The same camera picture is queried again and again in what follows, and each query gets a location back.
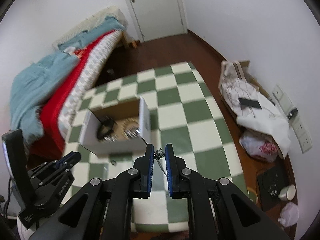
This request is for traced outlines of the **checkered patterned mattress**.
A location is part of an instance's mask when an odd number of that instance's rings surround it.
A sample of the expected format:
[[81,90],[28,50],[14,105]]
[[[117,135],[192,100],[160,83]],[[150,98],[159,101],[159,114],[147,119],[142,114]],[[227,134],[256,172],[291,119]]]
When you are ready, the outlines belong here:
[[104,64],[122,37],[123,31],[113,30],[85,49],[84,53],[88,55],[88,57],[83,56],[81,58],[84,60],[84,67],[80,75],[76,78],[74,87],[63,103],[57,119],[58,129],[63,138],[66,137],[71,127],[78,103],[84,93],[93,87]]

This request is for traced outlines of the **black smart band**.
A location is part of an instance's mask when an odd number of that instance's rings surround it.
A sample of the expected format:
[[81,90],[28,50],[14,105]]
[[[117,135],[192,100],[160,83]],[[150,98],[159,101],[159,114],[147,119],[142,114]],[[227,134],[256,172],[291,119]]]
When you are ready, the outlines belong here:
[[97,139],[101,140],[104,137],[111,135],[114,132],[114,126],[116,122],[113,118],[105,116],[101,120],[101,124],[97,130]]

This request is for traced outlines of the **red white plastic bag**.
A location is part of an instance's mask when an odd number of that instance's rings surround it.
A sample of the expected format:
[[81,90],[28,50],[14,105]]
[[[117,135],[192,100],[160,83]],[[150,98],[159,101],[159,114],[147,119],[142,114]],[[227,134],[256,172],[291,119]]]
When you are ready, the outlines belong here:
[[267,135],[246,130],[239,139],[246,153],[254,159],[272,163],[280,153],[278,145]]

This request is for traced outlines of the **black charger plug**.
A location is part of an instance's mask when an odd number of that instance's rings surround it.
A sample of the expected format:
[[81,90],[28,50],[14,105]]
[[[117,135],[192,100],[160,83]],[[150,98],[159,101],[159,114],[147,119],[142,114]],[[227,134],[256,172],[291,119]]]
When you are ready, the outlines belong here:
[[297,108],[293,108],[291,109],[291,111],[287,114],[287,119],[291,120],[294,119],[298,114],[298,109]]

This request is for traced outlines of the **red bed cover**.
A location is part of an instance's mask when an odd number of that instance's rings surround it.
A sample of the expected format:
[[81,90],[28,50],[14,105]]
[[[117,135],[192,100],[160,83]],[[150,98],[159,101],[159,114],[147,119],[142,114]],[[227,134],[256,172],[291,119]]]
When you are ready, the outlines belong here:
[[44,135],[30,146],[31,155],[49,159],[62,155],[65,138],[79,101],[84,93],[93,87],[122,37],[121,30],[111,30],[82,49],[68,47],[64,50],[80,61],[41,108],[40,122]]

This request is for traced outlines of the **orange bottle on floor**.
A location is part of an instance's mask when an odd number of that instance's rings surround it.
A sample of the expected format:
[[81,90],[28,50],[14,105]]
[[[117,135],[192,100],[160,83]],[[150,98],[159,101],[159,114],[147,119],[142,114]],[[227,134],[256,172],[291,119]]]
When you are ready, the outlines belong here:
[[132,40],[131,45],[133,49],[137,49],[139,45],[139,41]]

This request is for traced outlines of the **teal blue blanket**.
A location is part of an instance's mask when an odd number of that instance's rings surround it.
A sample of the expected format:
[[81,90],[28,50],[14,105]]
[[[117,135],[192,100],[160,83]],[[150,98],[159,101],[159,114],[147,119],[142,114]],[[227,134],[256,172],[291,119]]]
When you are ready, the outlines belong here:
[[57,51],[31,64],[14,78],[9,103],[10,128],[21,129],[26,144],[31,145],[43,137],[40,108],[80,61],[64,50],[68,47],[82,49],[111,30],[125,31],[126,27],[114,17],[107,16],[101,25],[59,44]]

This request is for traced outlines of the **white patterned tote bag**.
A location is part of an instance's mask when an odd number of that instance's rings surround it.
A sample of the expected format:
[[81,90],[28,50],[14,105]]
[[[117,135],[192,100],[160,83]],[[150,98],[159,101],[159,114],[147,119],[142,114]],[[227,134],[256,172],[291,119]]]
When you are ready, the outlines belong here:
[[239,61],[222,61],[218,89],[230,109],[242,114],[239,98],[258,100],[259,90],[250,84]]

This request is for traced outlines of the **white paper sheet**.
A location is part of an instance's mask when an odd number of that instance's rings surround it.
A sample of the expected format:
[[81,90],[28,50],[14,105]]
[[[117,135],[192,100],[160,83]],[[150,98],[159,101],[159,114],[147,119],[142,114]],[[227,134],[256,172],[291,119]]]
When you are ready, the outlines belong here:
[[271,136],[280,149],[279,156],[285,159],[291,144],[289,122],[260,92],[257,92],[257,101],[262,109],[252,108],[248,113],[238,115],[236,122],[247,129]]

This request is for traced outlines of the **white cardboard box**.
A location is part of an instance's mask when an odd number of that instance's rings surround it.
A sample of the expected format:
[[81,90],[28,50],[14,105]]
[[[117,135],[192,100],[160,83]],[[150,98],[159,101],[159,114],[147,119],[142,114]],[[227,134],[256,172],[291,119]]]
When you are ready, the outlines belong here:
[[[105,116],[115,120],[114,132],[98,140],[97,130]],[[87,111],[79,135],[79,144],[97,156],[144,151],[150,142],[150,111],[142,97]]]

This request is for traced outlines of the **beige headboard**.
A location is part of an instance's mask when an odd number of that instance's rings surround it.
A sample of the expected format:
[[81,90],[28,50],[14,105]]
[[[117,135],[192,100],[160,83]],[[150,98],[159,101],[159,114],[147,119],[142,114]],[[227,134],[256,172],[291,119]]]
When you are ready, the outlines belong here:
[[76,26],[71,28],[69,31],[67,31],[65,34],[63,34],[60,38],[58,38],[56,41],[52,43],[53,48],[55,50],[58,50],[59,44],[62,44],[63,42],[70,40],[72,37],[81,33],[82,31],[85,31],[85,30],[90,31],[93,28],[98,27],[104,22],[107,16],[114,17],[124,27],[128,26],[128,22],[124,14],[122,13],[122,11],[118,7],[113,5],[96,12],[92,16],[89,16],[88,18],[84,19],[83,21],[78,23]]

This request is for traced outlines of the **green white checkered tablecloth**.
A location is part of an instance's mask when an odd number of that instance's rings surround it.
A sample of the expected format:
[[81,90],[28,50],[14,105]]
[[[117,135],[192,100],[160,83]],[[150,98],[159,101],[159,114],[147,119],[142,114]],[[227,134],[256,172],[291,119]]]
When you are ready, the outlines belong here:
[[66,137],[65,152],[81,153],[66,198],[92,178],[116,177],[143,155],[133,151],[99,158],[79,144],[87,111],[138,97],[146,101],[150,111],[155,149],[172,144],[174,154],[183,158],[188,168],[213,180],[226,177],[246,192],[242,166],[225,119],[200,73],[191,63],[182,62],[120,78],[83,95]]

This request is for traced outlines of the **black bag on floor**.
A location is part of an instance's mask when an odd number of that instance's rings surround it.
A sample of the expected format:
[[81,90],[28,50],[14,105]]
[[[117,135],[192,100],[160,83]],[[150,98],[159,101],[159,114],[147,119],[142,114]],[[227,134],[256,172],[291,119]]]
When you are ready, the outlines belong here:
[[258,174],[257,182],[263,211],[268,211],[281,202],[279,194],[286,186],[287,179],[280,167],[274,166]]

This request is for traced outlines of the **white wall socket strip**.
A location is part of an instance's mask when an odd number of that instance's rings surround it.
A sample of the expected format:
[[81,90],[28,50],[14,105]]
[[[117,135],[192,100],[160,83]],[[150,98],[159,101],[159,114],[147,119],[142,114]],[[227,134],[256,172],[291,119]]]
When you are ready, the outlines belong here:
[[293,129],[298,139],[302,153],[312,148],[312,140],[306,126],[299,116],[298,108],[292,103],[289,96],[283,91],[280,85],[276,84],[272,90],[272,94],[289,121],[289,126]]

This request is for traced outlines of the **black smartphone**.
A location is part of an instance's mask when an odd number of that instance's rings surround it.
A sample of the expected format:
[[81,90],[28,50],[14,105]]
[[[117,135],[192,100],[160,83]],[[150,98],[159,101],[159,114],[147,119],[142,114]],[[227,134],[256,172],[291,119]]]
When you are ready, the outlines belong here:
[[251,100],[246,98],[239,98],[239,103],[242,107],[262,109],[261,104],[257,100]]

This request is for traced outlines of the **white cup on floor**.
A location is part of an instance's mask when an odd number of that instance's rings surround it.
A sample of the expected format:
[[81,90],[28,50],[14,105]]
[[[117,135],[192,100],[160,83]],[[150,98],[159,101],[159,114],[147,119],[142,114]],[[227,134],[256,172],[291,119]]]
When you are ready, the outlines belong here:
[[296,195],[296,187],[295,185],[286,186],[281,189],[278,198],[282,201],[291,201]]

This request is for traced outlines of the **white door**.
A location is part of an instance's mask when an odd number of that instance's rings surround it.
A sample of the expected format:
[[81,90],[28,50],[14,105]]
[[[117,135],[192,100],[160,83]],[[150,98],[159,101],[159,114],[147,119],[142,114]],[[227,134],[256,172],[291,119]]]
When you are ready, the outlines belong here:
[[185,34],[183,0],[125,0],[141,42]]

